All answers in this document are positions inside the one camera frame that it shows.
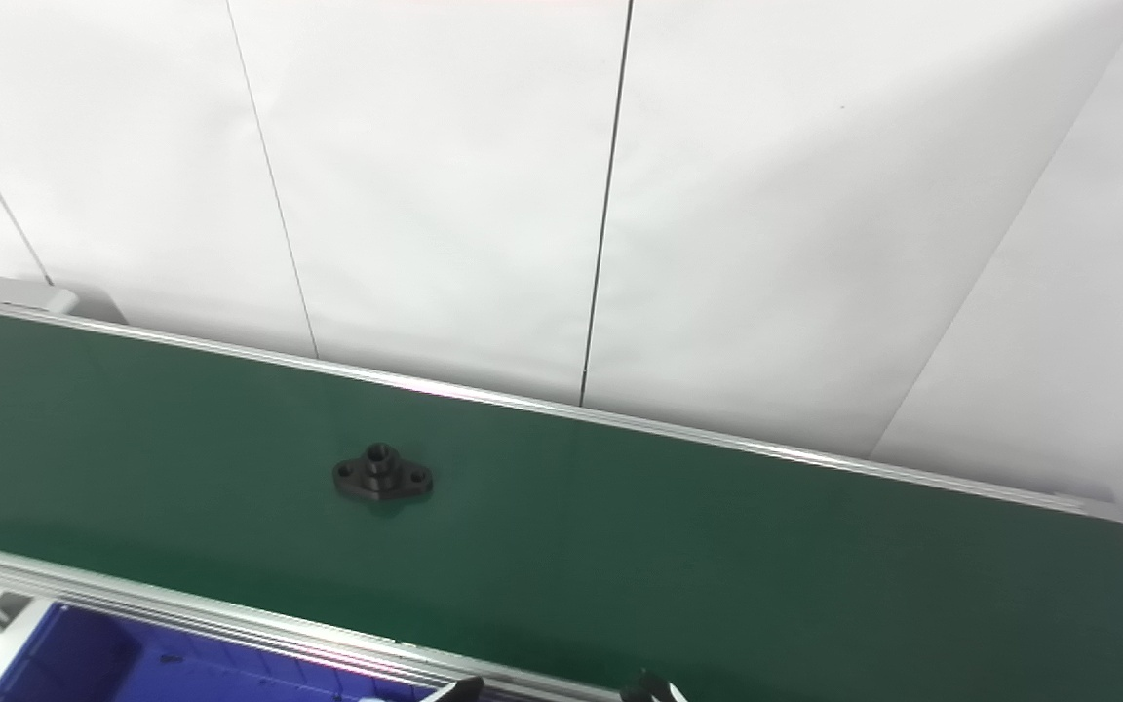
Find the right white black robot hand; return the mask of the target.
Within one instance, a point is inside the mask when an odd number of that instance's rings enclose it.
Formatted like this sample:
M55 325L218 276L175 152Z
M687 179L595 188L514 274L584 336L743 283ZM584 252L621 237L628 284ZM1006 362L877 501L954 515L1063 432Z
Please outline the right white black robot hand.
M623 702L686 702L687 698L677 685L652 671L640 671L633 682L620 689Z

